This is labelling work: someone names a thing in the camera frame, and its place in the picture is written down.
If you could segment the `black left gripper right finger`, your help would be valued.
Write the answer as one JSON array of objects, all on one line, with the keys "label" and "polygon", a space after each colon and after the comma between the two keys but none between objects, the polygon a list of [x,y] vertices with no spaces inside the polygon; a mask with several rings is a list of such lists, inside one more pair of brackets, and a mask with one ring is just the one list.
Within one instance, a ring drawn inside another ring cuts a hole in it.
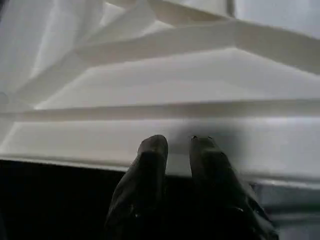
[{"label": "black left gripper right finger", "polygon": [[277,240],[279,234],[227,155],[211,137],[193,136],[189,162],[199,200],[201,232],[215,240]]}]

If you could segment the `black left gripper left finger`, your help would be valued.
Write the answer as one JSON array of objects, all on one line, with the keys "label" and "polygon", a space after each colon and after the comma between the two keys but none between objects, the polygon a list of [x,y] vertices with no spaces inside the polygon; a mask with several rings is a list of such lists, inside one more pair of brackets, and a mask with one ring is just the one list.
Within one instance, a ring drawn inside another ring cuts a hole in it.
[{"label": "black left gripper left finger", "polygon": [[144,139],[137,156],[117,184],[103,228],[105,240],[160,240],[168,158],[167,139]]}]

